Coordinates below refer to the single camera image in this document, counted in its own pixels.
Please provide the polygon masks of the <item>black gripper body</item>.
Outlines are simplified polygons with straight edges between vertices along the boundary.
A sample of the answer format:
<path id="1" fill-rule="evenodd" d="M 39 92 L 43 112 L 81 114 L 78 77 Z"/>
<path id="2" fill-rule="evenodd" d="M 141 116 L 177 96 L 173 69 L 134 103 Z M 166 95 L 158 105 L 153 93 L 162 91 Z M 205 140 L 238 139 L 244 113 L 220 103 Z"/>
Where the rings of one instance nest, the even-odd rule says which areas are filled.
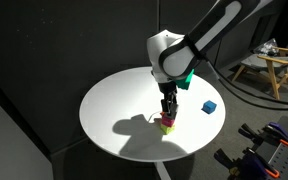
<path id="1" fill-rule="evenodd" d="M 158 86 L 166 100 L 174 100 L 176 98 L 177 88 L 175 82 L 159 83 Z"/>

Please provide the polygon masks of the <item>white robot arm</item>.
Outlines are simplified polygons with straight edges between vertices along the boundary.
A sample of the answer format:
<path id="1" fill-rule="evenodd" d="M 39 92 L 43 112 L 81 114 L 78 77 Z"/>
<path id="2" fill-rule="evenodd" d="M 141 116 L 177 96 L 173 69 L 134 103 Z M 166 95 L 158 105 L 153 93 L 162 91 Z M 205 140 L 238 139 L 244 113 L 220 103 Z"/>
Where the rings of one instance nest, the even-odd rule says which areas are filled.
<path id="1" fill-rule="evenodd" d="M 151 74 L 164 94 L 162 116 L 175 120 L 179 82 L 205 60 L 205 53 L 236 25 L 273 0 L 217 0 L 202 20 L 187 34 L 163 30 L 147 39 Z"/>

